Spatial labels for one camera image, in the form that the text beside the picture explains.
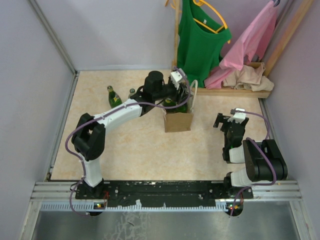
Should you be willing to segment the clear glass bottle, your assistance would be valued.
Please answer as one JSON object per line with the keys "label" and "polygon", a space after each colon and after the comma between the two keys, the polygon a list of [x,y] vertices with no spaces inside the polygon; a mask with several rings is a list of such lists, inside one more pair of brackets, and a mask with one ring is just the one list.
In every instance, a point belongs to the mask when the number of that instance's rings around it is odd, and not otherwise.
{"label": "clear glass bottle", "polygon": [[134,88],[131,88],[129,90],[129,94],[128,94],[128,98],[130,99],[132,96],[134,96],[136,94],[136,90]]}

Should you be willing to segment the green bottle yellow label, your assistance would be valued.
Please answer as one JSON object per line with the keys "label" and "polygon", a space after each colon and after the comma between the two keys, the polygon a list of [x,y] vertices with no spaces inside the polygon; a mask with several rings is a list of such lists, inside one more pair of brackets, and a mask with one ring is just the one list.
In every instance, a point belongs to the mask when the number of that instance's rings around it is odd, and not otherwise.
{"label": "green bottle yellow label", "polygon": [[114,91],[114,88],[111,85],[109,85],[107,87],[107,91],[108,91],[108,102],[109,102],[109,105],[112,109],[123,103],[122,99]]}

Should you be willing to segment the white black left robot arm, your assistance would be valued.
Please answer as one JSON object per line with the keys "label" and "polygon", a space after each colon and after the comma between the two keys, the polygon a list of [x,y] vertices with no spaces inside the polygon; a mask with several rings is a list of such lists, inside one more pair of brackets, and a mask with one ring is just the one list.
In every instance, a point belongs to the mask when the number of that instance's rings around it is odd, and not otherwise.
{"label": "white black left robot arm", "polygon": [[97,199],[103,195],[104,186],[100,156],[105,149],[106,135],[121,125],[149,113],[153,108],[164,111],[164,130],[167,133],[186,132],[191,129],[193,110],[198,93],[198,82],[189,82],[182,69],[172,71],[168,81],[160,71],[148,73],[144,84],[122,102],[111,86],[111,109],[96,115],[83,114],[76,129],[67,137],[80,159],[82,181],[86,192]]}

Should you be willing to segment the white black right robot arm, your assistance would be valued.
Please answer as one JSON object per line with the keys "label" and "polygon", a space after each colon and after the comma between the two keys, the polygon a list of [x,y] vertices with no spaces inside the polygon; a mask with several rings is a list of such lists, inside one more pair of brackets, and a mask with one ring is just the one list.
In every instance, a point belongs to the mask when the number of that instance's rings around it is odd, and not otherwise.
{"label": "white black right robot arm", "polygon": [[249,121],[244,113],[226,116],[218,113],[214,122],[224,135],[222,158],[228,164],[245,164],[245,167],[227,173],[223,180],[223,192],[229,198],[235,198],[241,187],[254,185],[272,185],[285,180],[288,176],[287,164],[273,139],[256,142],[244,139],[245,127]]}

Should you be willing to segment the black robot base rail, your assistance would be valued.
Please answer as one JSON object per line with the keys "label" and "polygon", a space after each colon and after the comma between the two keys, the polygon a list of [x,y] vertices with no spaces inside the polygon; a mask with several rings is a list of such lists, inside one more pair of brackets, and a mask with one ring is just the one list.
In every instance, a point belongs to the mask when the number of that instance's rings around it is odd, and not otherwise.
{"label": "black robot base rail", "polygon": [[216,200],[233,199],[240,187],[227,188],[223,181],[134,181],[111,180],[90,187],[81,183],[77,200],[103,200],[108,207],[214,207]]}

